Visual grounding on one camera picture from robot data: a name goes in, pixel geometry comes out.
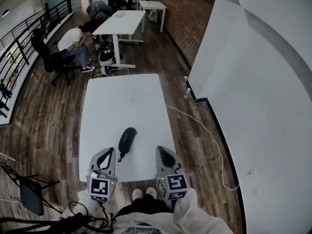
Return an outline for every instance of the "blue jeans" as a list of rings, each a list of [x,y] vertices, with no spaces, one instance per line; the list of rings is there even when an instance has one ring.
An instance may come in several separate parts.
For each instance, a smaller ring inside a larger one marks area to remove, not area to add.
[[[74,49],[72,51],[66,51],[63,55],[61,55],[62,58],[70,56],[79,56],[83,69],[87,65],[90,65],[89,51],[87,45],[82,45],[78,49]]]

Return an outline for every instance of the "white cable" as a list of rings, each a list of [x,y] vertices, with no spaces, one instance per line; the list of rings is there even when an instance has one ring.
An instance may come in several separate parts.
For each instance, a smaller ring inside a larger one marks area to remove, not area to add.
[[[224,159],[223,159],[223,155],[222,155],[222,153],[221,153],[221,151],[220,151],[220,148],[219,148],[219,145],[218,145],[218,143],[215,141],[215,139],[214,139],[214,137],[213,137],[213,135],[207,130],[207,128],[204,126],[204,124],[201,122],[201,121],[199,121],[199,120],[197,120],[197,119],[195,119],[195,118],[193,118],[192,116],[190,116],[190,115],[188,115],[188,114],[186,114],[186,113],[184,113],[184,112],[181,112],[180,110],[178,110],[177,108],[175,108],[175,107],[171,107],[171,106],[168,106],[167,104],[166,104],[166,106],[167,107],[170,107],[170,108],[172,108],[172,109],[175,109],[175,110],[177,110],[178,112],[180,112],[180,113],[182,113],[182,114],[184,114],[184,115],[187,115],[188,117],[191,117],[193,120],[195,120],[195,121],[197,121],[198,123],[200,123],[202,126],[203,126],[203,128],[210,134],[210,136],[211,136],[211,138],[212,138],[212,140],[214,141],[214,143],[217,145],[217,147],[218,147],[218,150],[219,150],[219,153],[220,153],[220,155],[221,155],[221,158],[222,158],[222,183],[223,183],[223,186],[226,188],[226,189],[228,189],[228,190],[231,190],[231,191],[236,191],[237,190],[237,188],[239,187],[239,185],[238,186],[236,186],[236,188],[235,189],[231,189],[231,188],[229,188],[229,187],[227,187],[227,186],[225,186],[225,184],[224,184],[224,177],[223,177],[223,163],[224,163]]]
[[[126,69],[126,70],[128,70],[128,74],[129,74],[129,69],[127,69],[127,68],[117,68],[117,69],[112,69],[112,70],[110,70],[110,71],[119,70],[119,69]],[[108,75],[104,75],[104,74],[97,74],[97,75],[93,76],[93,78],[92,78],[92,79],[94,79],[94,78],[95,78],[95,77],[97,77],[97,76],[108,76]]]
[[[129,74],[129,69],[127,69],[127,68],[117,68],[117,69],[112,69],[112,70],[110,70],[110,71],[119,70],[119,69],[126,69],[126,70],[128,70],[128,74]]]
[[[97,77],[97,76],[104,76],[104,74],[97,74],[97,75],[93,76],[92,79],[94,79],[94,78]]]

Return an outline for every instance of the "hardwood floor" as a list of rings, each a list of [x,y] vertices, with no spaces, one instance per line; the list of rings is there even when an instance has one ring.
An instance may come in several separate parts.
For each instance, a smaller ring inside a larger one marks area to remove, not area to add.
[[[76,12],[55,34],[49,47],[54,50],[54,41],[86,20],[84,13]],[[136,69],[131,69],[130,75],[159,74],[166,103],[204,122],[219,143],[225,158],[225,184],[233,188],[230,165],[207,105],[195,104],[191,98],[183,97],[182,80],[189,74],[187,66],[169,36],[159,32],[159,25],[147,22],[145,27],[144,35],[139,33],[140,26],[135,35],[137,39],[144,40],[143,44],[120,44],[125,62],[136,64]],[[93,74],[76,70],[70,74],[71,86],[66,86],[62,78],[53,87],[51,81],[54,74],[45,72],[41,58],[37,59],[19,96],[12,124],[0,128],[1,151],[17,160],[6,162],[22,176],[39,174],[46,181],[60,180],[60,184],[49,188],[44,197],[63,207],[67,207],[71,200],[78,200],[77,192],[86,188],[86,184],[78,178],[79,128],[87,82],[98,73],[99,70]],[[116,73],[125,74],[127,70]],[[176,110],[167,108],[167,111],[176,151],[190,173],[200,207],[210,215],[223,218],[235,234],[243,233],[237,192],[222,186],[221,157],[217,146],[200,124]],[[120,208],[130,204],[134,188],[145,190],[151,185],[155,186],[153,180],[118,183],[110,210],[117,213]],[[19,198],[17,186],[3,171],[0,171],[0,195]],[[38,217],[20,203],[0,201],[0,217],[51,218],[48,208],[44,210],[46,214]],[[16,227],[15,224],[4,225],[5,229]]]

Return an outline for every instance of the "office chair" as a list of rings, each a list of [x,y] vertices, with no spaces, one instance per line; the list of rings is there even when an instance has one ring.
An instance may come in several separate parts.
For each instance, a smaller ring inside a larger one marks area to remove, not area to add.
[[[61,55],[66,52],[62,50],[60,52],[55,52],[50,55],[49,47],[44,43],[42,39],[42,31],[41,29],[35,29],[33,35],[31,37],[31,44],[33,48],[38,52],[38,54],[42,57],[44,63],[44,69],[47,72],[56,72],[56,76],[52,81],[52,85],[56,85],[56,81],[64,75],[67,81],[67,86],[70,86],[70,80],[68,78],[67,72],[73,71],[80,67],[69,67],[74,59],[75,56],[70,56],[66,58],[62,58]]]
[[[59,183],[59,181],[48,183],[35,178],[38,176],[38,174],[23,177],[20,176],[17,172],[15,172],[13,168],[11,168],[9,165],[3,162],[0,162],[0,166],[4,170],[4,172],[10,177],[10,179],[12,179],[13,182],[19,187],[20,201],[26,209],[30,210],[34,214],[37,214],[38,216],[42,216],[44,215],[43,206],[47,206],[57,211],[58,213],[62,214],[62,212],[57,210],[42,197],[43,189],[53,186]],[[38,182],[32,181],[31,179],[35,179],[47,185],[42,186]]]

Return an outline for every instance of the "sneaker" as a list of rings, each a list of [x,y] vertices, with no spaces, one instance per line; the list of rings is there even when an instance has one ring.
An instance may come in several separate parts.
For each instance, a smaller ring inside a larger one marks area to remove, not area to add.
[[[154,199],[157,198],[157,192],[156,192],[155,188],[153,188],[153,187],[147,188],[146,194],[152,195]]]
[[[134,189],[132,192],[132,200],[135,201],[137,198],[143,198],[143,192],[140,189]]]
[[[93,71],[94,69],[95,69],[95,66],[87,65],[85,68],[82,68],[81,71],[82,71],[83,73],[86,73],[86,72]]]

